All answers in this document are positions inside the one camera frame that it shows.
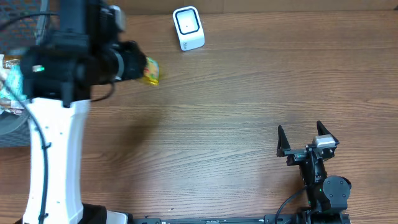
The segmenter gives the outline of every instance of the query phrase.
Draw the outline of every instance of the wooden table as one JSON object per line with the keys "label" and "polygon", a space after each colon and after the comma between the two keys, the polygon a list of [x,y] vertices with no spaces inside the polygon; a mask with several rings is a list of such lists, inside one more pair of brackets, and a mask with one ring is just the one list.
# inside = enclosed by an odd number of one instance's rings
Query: wooden table
{"label": "wooden table", "polygon": [[[206,45],[182,53],[172,16],[128,17],[125,39],[160,63],[160,86],[117,84],[86,124],[83,201],[135,217],[257,217],[302,187],[275,155],[316,121],[340,140],[329,175],[352,184],[353,223],[398,219],[398,14],[202,15]],[[94,96],[108,91],[97,87]],[[22,216],[29,148],[0,150],[0,223]],[[306,198],[288,205],[294,212]]]}

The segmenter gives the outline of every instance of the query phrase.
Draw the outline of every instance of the yellow package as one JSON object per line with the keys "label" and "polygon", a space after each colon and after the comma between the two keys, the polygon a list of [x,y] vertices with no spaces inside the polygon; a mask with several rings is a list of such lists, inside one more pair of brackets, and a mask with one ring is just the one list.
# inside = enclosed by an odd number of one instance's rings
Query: yellow package
{"label": "yellow package", "polygon": [[142,82],[151,85],[159,85],[159,64],[150,57],[147,57],[147,66],[144,69],[144,76],[140,79]]}

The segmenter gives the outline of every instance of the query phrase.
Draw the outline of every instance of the black cable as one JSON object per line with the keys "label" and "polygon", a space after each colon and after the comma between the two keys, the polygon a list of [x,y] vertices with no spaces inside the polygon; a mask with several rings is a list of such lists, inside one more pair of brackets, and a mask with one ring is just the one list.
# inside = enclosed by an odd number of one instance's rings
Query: black cable
{"label": "black cable", "polygon": [[310,155],[311,155],[311,162],[312,162],[312,175],[313,175],[313,181],[312,181],[312,183],[311,183],[311,185],[312,184],[315,184],[315,180],[316,180],[316,175],[315,175],[315,161],[313,160],[313,151],[310,151]]}
{"label": "black cable", "polygon": [[[26,19],[26,18],[35,17],[35,16],[57,16],[57,15],[58,14],[56,12],[35,12],[35,13],[31,13],[31,14],[26,14],[26,15],[23,15],[23,16],[18,16],[18,17],[12,18],[12,19],[8,20],[7,22],[1,24],[0,25],[0,32],[5,30],[8,26],[12,25],[13,23],[20,21],[21,19]],[[8,84],[6,83],[5,80],[0,78],[0,81],[2,81],[2,83],[3,83],[4,87],[6,88],[6,90],[25,109],[25,111],[28,113],[28,115],[30,116],[31,120],[35,124],[35,126],[37,128],[36,131],[39,132],[40,142],[42,143],[43,165],[44,165],[43,193],[42,193],[42,201],[41,201],[41,206],[40,206],[39,224],[43,224],[44,223],[44,218],[47,216],[47,214],[45,213],[45,206],[46,206],[46,203],[47,203],[47,189],[48,189],[48,186],[49,186],[49,159],[48,159],[48,155],[47,155],[47,148],[49,148],[51,146],[51,143],[49,145],[46,145],[43,131],[42,131],[40,125],[39,125],[39,122],[33,116],[33,114],[30,111],[30,109],[28,109],[28,107],[22,102],[22,100],[19,99],[19,97],[8,86]]]}
{"label": "black cable", "polygon": [[298,192],[294,193],[292,196],[290,196],[288,199],[286,199],[286,201],[279,207],[278,212],[276,212],[275,215],[275,224],[278,224],[278,217],[279,214],[281,213],[282,209],[285,207],[285,205],[287,203],[289,203],[291,200],[293,200],[295,197],[299,196],[300,194],[302,194],[306,189],[308,188],[308,186],[304,186],[303,189],[299,190]]}
{"label": "black cable", "polygon": [[109,97],[111,97],[113,95],[116,87],[114,85],[114,82],[110,82],[109,84],[111,84],[111,90],[109,91],[109,93],[104,95],[104,96],[102,96],[101,98],[98,98],[98,99],[95,99],[95,100],[91,100],[91,102],[98,102],[98,101],[101,101],[101,100],[106,100]]}
{"label": "black cable", "polygon": [[47,156],[47,148],[49,148],[51,146],[51,143],[49,145],[46,145],[44,134],[43,134],[43,130],[41,129],[41,127],[39,125],[39,122],[33,116],[33,114],[30,111],[30,109],[28,109],[28,107],[22,102],[22,100],[14,93],[14,91],[8,86],[6,81],[4,81],[2,78],[0,78],[0,81],[3,83],[4,87],[12,95],[12,97],[14,97],[14,99],[16,99],[18,101],[18,103],[29,114],[30,119],[33,121],[33,123],[36,126],[36,131],[39,132],[40,142],[42,143],[43,160],[44,160],[43,193],[42,193],[42,203],[41,203],[40,215],[39,215],[39,224],[43,224],[44,223],[44,218],[47,216],[45,214],[45,206],[46,206],[46,201],[47,201],[47,188],[49,186],[49,159],[48,159],[48,156]]}
{"label": "black cable", "polygon": [[1,24],[0,32],[5,30],[9,25],[12,25],[13,23],[18,22],[21,19],[26,19],[26,18],[35,17],[35,16],[57,16],[57,15],[58,14],[56,12],[35,12],[35,13],[23,15],[23,16],[18,16],[18,17],[12,18],[12,19],[8,20],[7,22]]}

